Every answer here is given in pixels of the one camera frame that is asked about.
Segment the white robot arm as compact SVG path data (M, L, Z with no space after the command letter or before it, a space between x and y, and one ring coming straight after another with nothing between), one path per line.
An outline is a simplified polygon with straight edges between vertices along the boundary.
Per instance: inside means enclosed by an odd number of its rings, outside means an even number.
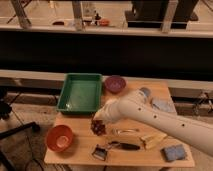
M213 157L213 125L170 114L147 104L145 89L133 90L119 98L109 99L94 116L104 124L123 118L150 125Z

